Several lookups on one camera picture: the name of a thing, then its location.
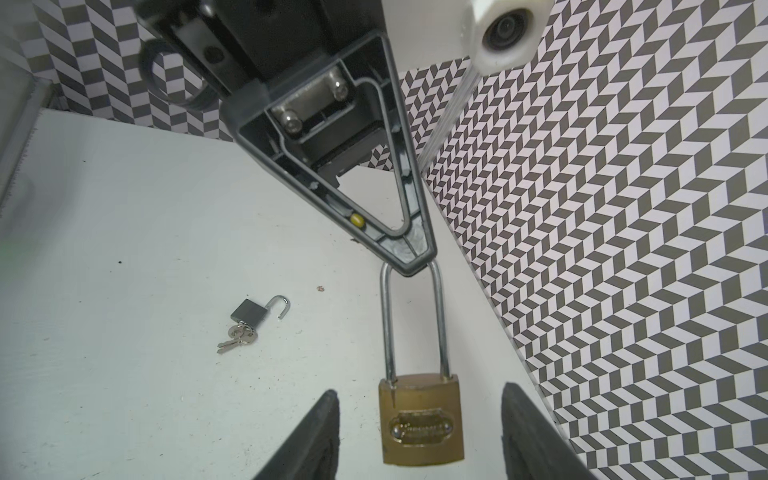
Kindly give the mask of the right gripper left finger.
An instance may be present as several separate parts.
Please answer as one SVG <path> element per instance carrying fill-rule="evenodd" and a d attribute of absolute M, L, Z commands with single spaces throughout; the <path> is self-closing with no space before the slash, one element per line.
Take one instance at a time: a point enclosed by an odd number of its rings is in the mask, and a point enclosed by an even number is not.
<path fill-rule="evenodd" d="M 325 391 L 254 480 L 333 480 L 340 450 L 337 392 Z"/>

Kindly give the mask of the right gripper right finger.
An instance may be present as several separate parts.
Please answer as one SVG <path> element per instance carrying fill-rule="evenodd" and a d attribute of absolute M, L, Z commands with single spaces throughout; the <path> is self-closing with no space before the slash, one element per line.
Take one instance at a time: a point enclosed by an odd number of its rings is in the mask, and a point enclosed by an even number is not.
<path fill-rule="evenodd" d="M 516 383 L 503 388 L 501 422 L 508 479 L 596 479 Z"/>

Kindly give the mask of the brass long-shackle padlock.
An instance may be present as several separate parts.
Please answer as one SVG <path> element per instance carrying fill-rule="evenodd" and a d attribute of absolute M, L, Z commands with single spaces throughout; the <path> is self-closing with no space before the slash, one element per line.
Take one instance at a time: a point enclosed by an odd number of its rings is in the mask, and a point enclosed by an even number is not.
<path fill-rule="evenodd" d="M 450 367 L 443 281 L 438 263 L 428 264 L 432 279 L 439 371 L 396 373 L 391 274 L 380 272 L 385 376 L 378 387 L 382 459 L 388 465 L 425 467 L 465 459 L 460 382 Z"/>

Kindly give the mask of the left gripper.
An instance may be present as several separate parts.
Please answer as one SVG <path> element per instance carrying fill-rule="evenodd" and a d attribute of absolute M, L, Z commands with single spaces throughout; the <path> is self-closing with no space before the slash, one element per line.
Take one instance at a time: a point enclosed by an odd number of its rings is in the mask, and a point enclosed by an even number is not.
<path fill-rule="evenodd" d="M 436 258 L 381 2 L 131 7 L 154 36 L 138 60 L 153 96 L 206 111 L 233 94 L 222 118 L 268 173 L 401 275 L 413 276 Z M 165 92 L 153 72 L 164 54 L 188 62 L 202 88 L 188 98 Z"/>

